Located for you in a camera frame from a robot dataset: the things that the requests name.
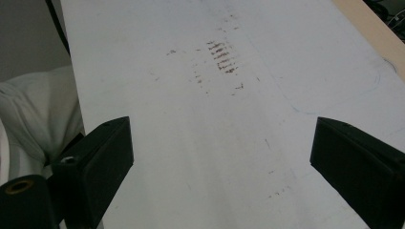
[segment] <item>sleeve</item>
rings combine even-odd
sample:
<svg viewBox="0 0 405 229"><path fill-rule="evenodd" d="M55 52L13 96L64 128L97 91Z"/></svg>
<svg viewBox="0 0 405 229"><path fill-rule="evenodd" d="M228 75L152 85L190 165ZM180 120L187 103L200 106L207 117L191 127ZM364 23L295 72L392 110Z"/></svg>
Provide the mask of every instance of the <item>sleeve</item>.
<svg viewBox="0 0 405 229"><path fill-rule="evenodd" d="M10 142L10 178L41 174L83 130L72 67L0 83L0 117Z"/></svg>
<svg viewBox="0 0 405 229"><path fill-rule="evenodd" d="M10 168L10 148L9 139L4 129L3 122L0 119L0 185L6 183L9 179Z"/></svg>

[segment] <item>marking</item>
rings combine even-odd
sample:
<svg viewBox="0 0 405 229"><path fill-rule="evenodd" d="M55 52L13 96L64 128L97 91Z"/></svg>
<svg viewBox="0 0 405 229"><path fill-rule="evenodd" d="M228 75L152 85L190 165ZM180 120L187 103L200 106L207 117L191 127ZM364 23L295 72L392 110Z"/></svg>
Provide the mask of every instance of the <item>marking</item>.
<svg viewBox="0 0 405 229"><path fill-rule="evenodd" d="M209 50L213 50L213 49L215 49L215 48L218 48L218 47L224 46L224 45L225 45L224 43L218 43L218 44L215 44L215 45L214 45L213 47L211 47L211 48L208 47L208 49L209 49Z"/></svg>
<svg viewBox="0 0 405 229"><path fill-rule="evenodd" d="M227 58L227 59L225 59L225 60L219 62L218 64L222 64L222 63L225 63L225 62L228 62L228 61L230 61L230 58Z"/></svg>
<svg viewBox="0 0 405 229"><path fill-rule="evenodd" d="M232 66L233 64L228 64L228 65L225 65L225 66L220 66L220 63L218 63L217 64L218 65L218 68L220 69L220 70L222 70L222 69L226 69L227 67L230 67L230 66Z"/></svg>
<svg viewBox="0 0 405 229"><path fill-rule="evenodd" d="M216 50L215 53L222 52L224 49L226 49L226 47L225 47L225 48L220 48L220 49Z"/></svg>
<svg viewBox="0 0 405 229"><path fill-rule="evenodd" d="M238 67L236 67L236 68L234 68L234 69L230 69L230 70L226 71L225 73L233 73L233 72L235 72L235 70L237 70L237 69L238 69Z"/></svg>
<svg viewBox="0 0 405 229"><path fill-rule="evenodd" d="M220 55L218 55L217 57L215 57L214 59L219 59L219 58L224 57L226 55L229 55L229 52L223 52Z"/></svg>
<svg viewBox="0 0 405 229"><path fill-rule="evenodd" d="M268 149L271 151L271 147L270 147L270 144L268 144L267 139L265 139L265 142L266 142L266 145L267 145Z"/></svg>
<svg viewBox="0 0 405 229"><path fill-rule="evenodd" d="M241 83L241 87L238 87L238 88L235 88L235 89L243 89L243 88L244 88L244 84Z"/></svg>
<svg viewBox="0 0 405 229"><path fill-rule="evenodd" d="M173 54L173 53L176 53L176 51L171 50L171 51L170 51L170 53L168 53L167 55L169 55L169 54Z"/></svg>

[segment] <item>white sheet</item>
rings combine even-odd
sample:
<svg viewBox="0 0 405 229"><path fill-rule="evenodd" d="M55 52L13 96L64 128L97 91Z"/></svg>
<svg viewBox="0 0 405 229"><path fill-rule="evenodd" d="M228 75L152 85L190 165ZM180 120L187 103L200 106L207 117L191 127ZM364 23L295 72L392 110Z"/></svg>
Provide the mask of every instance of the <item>white sheet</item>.
<svg viewBox="0 0 405 229"><path fill-rule="evenodd" d="M405 150L405 88L330 1L62 0L87 132L131 117L105 228L364 228L317 116Z"/></svg>

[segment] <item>wooden surface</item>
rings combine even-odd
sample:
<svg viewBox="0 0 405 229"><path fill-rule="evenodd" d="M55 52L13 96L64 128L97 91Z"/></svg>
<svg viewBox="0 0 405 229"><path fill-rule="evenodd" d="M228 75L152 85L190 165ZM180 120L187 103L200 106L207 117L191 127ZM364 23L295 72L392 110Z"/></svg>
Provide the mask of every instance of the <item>wooden surface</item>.
<svg viewBox="0 0 405 229"><path fill-rule="evenodd" d="M391 62L405 81L405 44L362 0L333 0L375 50Z"/></svg>

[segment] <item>pencil mark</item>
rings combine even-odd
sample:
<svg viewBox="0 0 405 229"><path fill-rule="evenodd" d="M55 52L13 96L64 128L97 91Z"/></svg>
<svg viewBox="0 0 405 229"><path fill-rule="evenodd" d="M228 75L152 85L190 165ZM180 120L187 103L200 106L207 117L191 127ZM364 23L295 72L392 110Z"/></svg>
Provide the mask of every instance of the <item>pencil mark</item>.
<svg viewBox="0 0 405 229"><path fill-rule="evenodd" d="M227 67L232 66L233 64L228 64L228 65L225 65L225 66L221 66L220 63L218 63L217 66L218 66L218 69L222 70L222 69L226 69Z"/></svg>
<svg viewBox="0 0 405 229"><path fill-rule="evenodd" d="M176 53L176 51L175 51L175 50L171 50L167 55L173 54L173 53Z"/></svg>
<svg viewBox="0 0 405 229"><path fill-rule="evenodd" d="M227 58L227 59L225 59L225 60L219 62L218 64L223 64L223 63L226 63L226 62L228 62L228 61L230 61L230 58Z"/></svg>
<svg viewBox="0 0 405 229"><path fill-rule="evenodd" d="M224 49L226 49L226 47L225 47L225 48L220 48L220 49L216 50L215 53L222 52Z"/></svg>
<svg viewBox="0 0 405 229"><path fill-rule="evenodd" d="M386 59L386 58L384 58L384 57L383 57L383 60L384 60L385 62L387 62L388 64L390 64L391 67L393 67L394 72L397 73L396 66L395 66L395 64L393 64L393 62L391 62L390 60L388 60L388 59Z"/></svg>
<svg viewBox="0 0 405 229"><path fill-rule="evenodd" d="M209 48L208 47L208 49L209 50L213 50L213 49L216 49L216 48L218 48L218 47L220 47L220 46L224 46L225 44L224 43L218 43L218 44L215 44L213 47L211 47L211 48Z"/></svg>
<svg viewBox="0 0 405 229"><path fill-rule="evenodd" d="M236 67L236 68L234 68L234 69L230 69L230 70L228 70L228 71L226 71L225 73L233 73L233 72L235 72L235 70L237 70L238 69L238 67Z"/></svg>
<svg viewBox="0 0 405 229"><path fill-rule="evenodd" d="M271 151L271 147L270 147L270 144L268 144L267 139L265 139L265 142L266 142L266 145L267 145L268 149Z"/></svg>
<svg viewBox="0 0 405 229"><path fill-rule="evenodd" d="M214 59L219 59L219 58L222 58L222 57L227 56L227 55L229 55L229 52L223 52L220 55L217 55L217 57L215 57Z"/></svg>
<svg viewBox="0 0 405 229"><path fill-rule="evenodd" d="M240 87L238 87L238 88L235 88L235 89L243 89L244 88L244 84L243 83L241 83L241 86Z"/></svg>

